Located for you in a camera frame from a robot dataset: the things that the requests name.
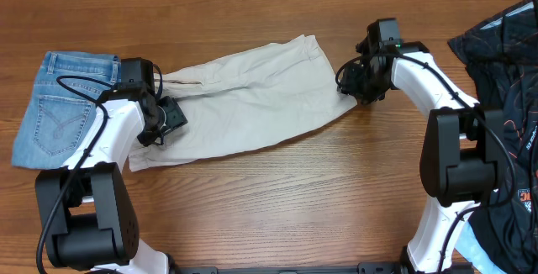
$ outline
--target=wooden table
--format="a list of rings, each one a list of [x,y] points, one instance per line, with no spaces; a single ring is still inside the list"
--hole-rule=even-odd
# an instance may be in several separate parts
[[[424,42],[474,94],[446,41],[518,1],[0,0],[0,272],[36,272],[38,172],[11,167],[10,158],[47,50],[141,56],[176,71],[315,34],[338,68],[355,55],[369,23],[396,17],[407,41]],[[424,133],[425,120],[404,93],[389,92],[274,147],[127,171],[124,180],[142,238],[180,266],[396,261],[425,204]]]

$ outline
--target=blue denim jeans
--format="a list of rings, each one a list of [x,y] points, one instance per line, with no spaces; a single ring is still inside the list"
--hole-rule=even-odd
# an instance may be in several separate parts
[[[58,168],[84,139],[95,119],[95,105],[68,92],[56,82],[58,76],[71,75],[88,76],[114,84],[120,81],[120,61],[115,55],[47,52],[13,144],[13,166]],[[108,89],[90,81],[62,81],[94,98]]]

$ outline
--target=black t-shirt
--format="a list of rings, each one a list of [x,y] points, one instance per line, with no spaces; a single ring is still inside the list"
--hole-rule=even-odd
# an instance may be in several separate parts
[[[470,224],[498,267],[508,273],[538,271],[538,229],[531,218],[538,202],[538,2],[515,4],[448,44],[467,65],[480,103],[503,109],[504,144],[516,167],[512,203],[480,209]],[[508,171],[505,177],[491,203],[509,195],[513,181]]]

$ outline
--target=brown wooden surface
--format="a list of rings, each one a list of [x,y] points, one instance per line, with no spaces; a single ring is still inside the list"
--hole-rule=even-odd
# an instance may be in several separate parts
[[[422,40],[473,94],[446,41],[518,1],[0,0],[0,272],[35,272],[38,172],[13,168],[10,158],[47,50],[142,56],[175,71],[315,34],[337,68],[355,55],[369,23],[397,17],[403,37]],[[143,239],[181,266],[397,260],[425,204],[418,166],[424,132],[404,93],[390,92],[274,147],[127,171],[124,180]]]

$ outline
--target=jeans pocket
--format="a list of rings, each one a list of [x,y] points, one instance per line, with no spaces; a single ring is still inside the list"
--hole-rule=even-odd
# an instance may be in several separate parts
[[[75,98],[39,95],[34,143],[48,155],[75,149],[92,103]]]

